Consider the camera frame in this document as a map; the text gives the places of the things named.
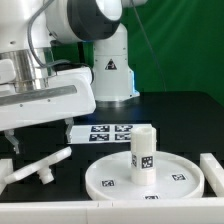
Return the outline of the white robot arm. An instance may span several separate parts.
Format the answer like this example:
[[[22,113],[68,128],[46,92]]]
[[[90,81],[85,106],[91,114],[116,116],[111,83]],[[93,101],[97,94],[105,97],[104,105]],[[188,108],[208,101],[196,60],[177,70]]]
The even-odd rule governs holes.
[[[0,131],[91,114],[139,96],[122,10],[148,0],[0,0]]]

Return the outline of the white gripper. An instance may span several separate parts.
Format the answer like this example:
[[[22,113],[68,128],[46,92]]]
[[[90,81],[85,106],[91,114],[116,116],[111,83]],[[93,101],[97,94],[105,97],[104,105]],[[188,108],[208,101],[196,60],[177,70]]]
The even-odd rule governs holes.
[[[91,114],[96,108],[88,67],[59,71],[48,79],[49,87],[16,93],[12,84],[0,85],[0,131],[20,153],[14,131],[20,127],[65,119],[67,141],[71,142],[74,120],[71,117]]]

